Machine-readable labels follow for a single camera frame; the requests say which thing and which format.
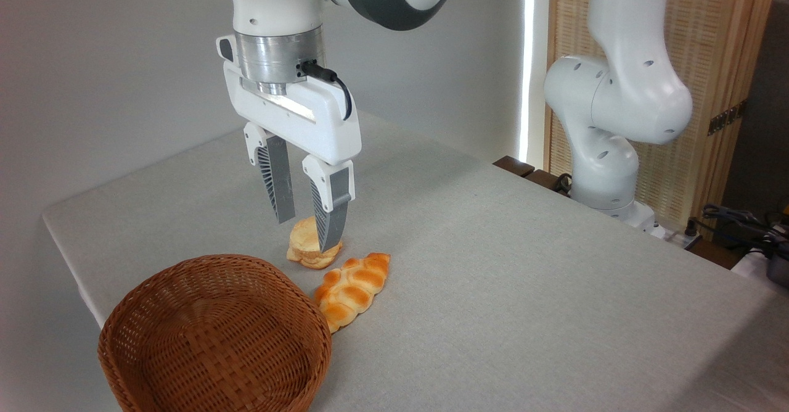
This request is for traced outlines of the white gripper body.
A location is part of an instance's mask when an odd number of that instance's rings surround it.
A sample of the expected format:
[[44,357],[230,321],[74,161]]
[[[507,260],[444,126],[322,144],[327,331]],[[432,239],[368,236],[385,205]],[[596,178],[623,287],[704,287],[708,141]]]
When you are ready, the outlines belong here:
[[284,96],[265,93],[240,72],[234,36],[220,36],[215,42],[237,114],[330,165],[360,153],[358,113],[353,109],[346,118],[346,93],[341,87],[307,77],[287,84]]

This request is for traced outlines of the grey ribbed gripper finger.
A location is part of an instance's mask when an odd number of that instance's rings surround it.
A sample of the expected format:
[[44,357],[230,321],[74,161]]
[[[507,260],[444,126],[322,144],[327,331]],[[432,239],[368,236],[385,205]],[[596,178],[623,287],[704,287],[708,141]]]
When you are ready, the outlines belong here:
[[249,162],[259,168],[278,223],[295,216],[290,162],[284,139],[248,122],[244,128]]
[[348,204],[356,198],[353,162],[329,165],[315,155],[302,162],[310,178],[319,249],[332,249],[343,237]]

